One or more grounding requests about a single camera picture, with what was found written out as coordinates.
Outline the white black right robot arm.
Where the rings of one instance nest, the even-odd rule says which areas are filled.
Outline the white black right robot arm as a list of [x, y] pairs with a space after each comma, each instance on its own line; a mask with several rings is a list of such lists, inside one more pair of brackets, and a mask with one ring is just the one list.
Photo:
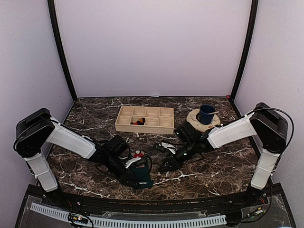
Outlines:
[[182, 145], [165, 157], [159, 171], [176, 171], [195, 154], [212, 152], [224, 145], [255, 136], [262, 143], [262, 152], [249, 185], [251, 189], [242, 196], [245, 205], [253, 206], [260, 200], [260, 190], [275, 172], [292, 140], [294, 134], [288, 133], [288, 130], [294, 128], [294, 122], [288, 113], [265, 103], [258, 103], [252, 111], [240, 118], [224, 125], [216, 125], [205, 132], [184, 122], [174, 130]]

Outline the green christmas bear sock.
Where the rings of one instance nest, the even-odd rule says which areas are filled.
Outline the green christmas bear sock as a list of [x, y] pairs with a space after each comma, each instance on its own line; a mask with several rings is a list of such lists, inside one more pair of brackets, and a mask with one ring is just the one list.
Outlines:
[[141, 159], [136, 161], [130, 166], [131, 171], [135, 174], [137, 182], [134, 184], [134, 189], [145, 189], [153, 186], [153, 180], [151, 179], [150, 172], [152, 170], [152, 159], [148, 155], [145, 155], [144, 151], [136, 150], [131, 153], [132, 158], [140, 157]]

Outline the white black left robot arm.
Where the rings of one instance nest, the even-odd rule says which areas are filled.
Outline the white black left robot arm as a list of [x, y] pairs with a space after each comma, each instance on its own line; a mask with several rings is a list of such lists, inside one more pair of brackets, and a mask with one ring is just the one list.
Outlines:
[[57, 145], [104, 165], [125, 186], [144, 189], [153, 185], [151, 158], [129, 155], [126, 160], [121, 159], [120, 155], [130, 150], [121, 136], [96, 141], [76, 133], [52, 117], [48, 109], [41, 108], [17, 123], [13, 148], [26, 161], [43, 190], [49, 192], [48, 199], [57, 207], [67, 203], [67, 196], [59, 190], [59, 182], [42, 154], [44, 143]]

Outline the black red yellow argyle sock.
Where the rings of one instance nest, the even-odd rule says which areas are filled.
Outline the black red yellow argyle sock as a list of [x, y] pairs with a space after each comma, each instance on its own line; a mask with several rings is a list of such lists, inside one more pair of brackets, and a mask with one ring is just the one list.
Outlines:
[[137, 121], [131, 121], [131, 125], [144, 125], [146, 122], [145, 118], [142, 117], [140, 119], [138, 119]]

